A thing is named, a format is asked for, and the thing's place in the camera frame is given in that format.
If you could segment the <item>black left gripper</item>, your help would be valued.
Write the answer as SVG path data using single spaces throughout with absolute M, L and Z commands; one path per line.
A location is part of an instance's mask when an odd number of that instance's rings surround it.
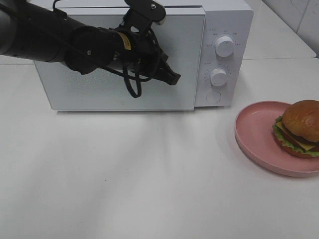
M 133 51 L 140 62 L 136 71 L 146 77 L 151 77 L 169 85 L 176 85 L 180 74 L 174 72 L 167 63 L 168 56 L 162 53 L 152 24 L 160 24 L 166 17 L 165 10 L 130 9 L 123 17 L 123 22 L 117 31 L 126 34 L 133 42 Z

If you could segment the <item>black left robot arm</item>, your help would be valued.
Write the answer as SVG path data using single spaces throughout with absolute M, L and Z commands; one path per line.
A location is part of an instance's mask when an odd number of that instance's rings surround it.
M 127 87 L 151 79 L 175 85 L 180 75 L 167 64 L 152 24 L 166 16 L 153 0 L 128 0 L 116 28 L 86 25 L 57 7 L 45 9 L 25 0 L 0 3 L 1 55 L 63 63 L 82 75 L 100 68 L 121 76 Z

